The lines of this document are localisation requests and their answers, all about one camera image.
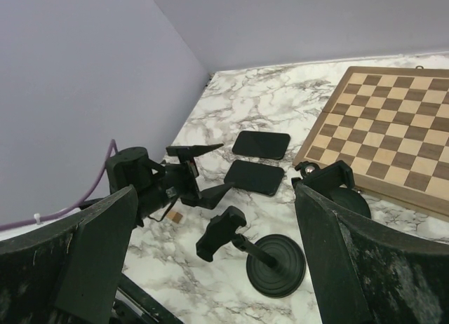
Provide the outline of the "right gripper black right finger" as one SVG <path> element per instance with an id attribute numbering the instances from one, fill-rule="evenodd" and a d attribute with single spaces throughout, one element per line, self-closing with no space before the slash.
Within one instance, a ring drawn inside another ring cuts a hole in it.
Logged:
<path id="1" fill-rule="evenodd" d="M 303 184 L 295 195 L 323 323 L 448 322 L 448 245 L 386 227 Z"/>

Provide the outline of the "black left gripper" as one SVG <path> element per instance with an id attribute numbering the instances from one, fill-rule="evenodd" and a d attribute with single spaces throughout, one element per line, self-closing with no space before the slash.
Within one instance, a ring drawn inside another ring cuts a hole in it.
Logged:
<path id="1" fill-rule="evenodd" d="M 167 163 L 165 166 L 164 191 L 170 201 L 179 198 L 182 204 L 191 207 L 216 208 L 224 195 L 234 186 L 234 183 L 224 183 L 200 192 L 196 181 L 199 172 L 193 159 L 222 146 L 223 143 L 166 147 L 168 156 L 177 157 L 179 161 L 184 161 L 179 164 Z"/>

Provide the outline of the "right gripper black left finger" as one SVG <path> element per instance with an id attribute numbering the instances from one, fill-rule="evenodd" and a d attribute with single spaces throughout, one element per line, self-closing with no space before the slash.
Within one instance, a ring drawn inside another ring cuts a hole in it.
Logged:
<path id="1" fill-rule="evenodd" d="M 1 242 L 2 323 L 108 323 L 135 226 L 126 187 L 91 207 Z"/>

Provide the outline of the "black phone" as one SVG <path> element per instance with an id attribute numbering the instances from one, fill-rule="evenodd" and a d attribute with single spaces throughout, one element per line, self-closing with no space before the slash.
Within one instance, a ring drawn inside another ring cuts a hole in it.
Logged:
<path id="1" fill-rule="evenodd" d="M 232 183 L 236 189 L 274 196 L 284 174 L 280 167 L 235 160 L 224 177 L 224 183 Z"/>

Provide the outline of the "black smartphone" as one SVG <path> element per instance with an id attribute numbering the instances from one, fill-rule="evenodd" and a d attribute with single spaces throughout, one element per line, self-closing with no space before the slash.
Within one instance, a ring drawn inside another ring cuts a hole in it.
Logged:
<path id="1" fill-rule="evenodd" d="M 232 147 L 239 156 L 281 160 L 290 143 L 287 133 L 241 131 Z"/>

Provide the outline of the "black phone stand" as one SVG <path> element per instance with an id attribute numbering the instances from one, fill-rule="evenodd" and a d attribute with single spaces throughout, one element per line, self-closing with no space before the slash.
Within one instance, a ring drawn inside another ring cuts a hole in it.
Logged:
<path id="1" fill-rule="evenodd" d="M 320 168 L 317 163 L 311 161 L 302 161 L 294 169 L 300 173 L 301 177 L 292 179 L 293 187 L 301 182 L 343 208 L 368 219 L 371 218 L 371 211 L 366 200 L 354 190 L 353 171 L 343 160 L 336 161 L 325 168 Z"/>
<path id="2" fill-rule="evenodd" d="M 296 291 L 303 282 L 306 260 L 301 247 L 282 234 L 271 234 L 252 243 L 239 227 L 247 225 L 244 213 L 229 206 L 221 215 L 212 218 L 205 233 L 196 243 L 197 255 L 213 261 L 213 255 L 224 245 L 232 243 L 246 253 L 246 272 L 251 285 L 262 295 L 283 298 Z"/>

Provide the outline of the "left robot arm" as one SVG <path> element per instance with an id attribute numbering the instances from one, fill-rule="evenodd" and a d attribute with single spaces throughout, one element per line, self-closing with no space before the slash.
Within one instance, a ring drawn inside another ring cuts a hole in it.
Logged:
<path id="1" fill-rule="evenodd" d="M 109 190 L 113 194 L 129 185 L 134 186 L 138 194 L 135 226 L 139 227 L 157 210 L 167 207 L 166 212 L 169 212 L 177 201 L 212 210 L 234 184 L 228 182 L 201 191 L 196 181 L 199 170 L 194 159 L 221 146 L 167 147 L 167 155 L 178 158 L 178 163 L 157 163 L 149 158 L 144 147 L 123 149 L 105 162 Z"/>

